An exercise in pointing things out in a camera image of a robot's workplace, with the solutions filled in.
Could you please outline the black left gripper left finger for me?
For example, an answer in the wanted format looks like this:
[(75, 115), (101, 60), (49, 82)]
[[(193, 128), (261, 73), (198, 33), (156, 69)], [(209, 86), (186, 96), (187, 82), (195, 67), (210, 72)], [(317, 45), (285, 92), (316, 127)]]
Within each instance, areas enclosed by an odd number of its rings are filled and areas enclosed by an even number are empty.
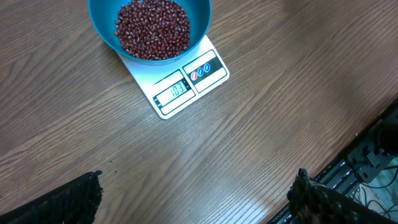
[(100, 170), (87, 172), (39, 198), (1, 215), (1, 223), (87, 223), (95, 220), (102, 201)]

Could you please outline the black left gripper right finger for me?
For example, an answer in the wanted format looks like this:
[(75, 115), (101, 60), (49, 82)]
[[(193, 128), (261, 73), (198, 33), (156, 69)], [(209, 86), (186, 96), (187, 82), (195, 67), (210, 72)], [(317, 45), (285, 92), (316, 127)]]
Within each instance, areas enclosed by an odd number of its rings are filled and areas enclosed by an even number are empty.
[(395, 224), (394, 221), (314, 181), (300, 168), (287, 194), (293, 224)]

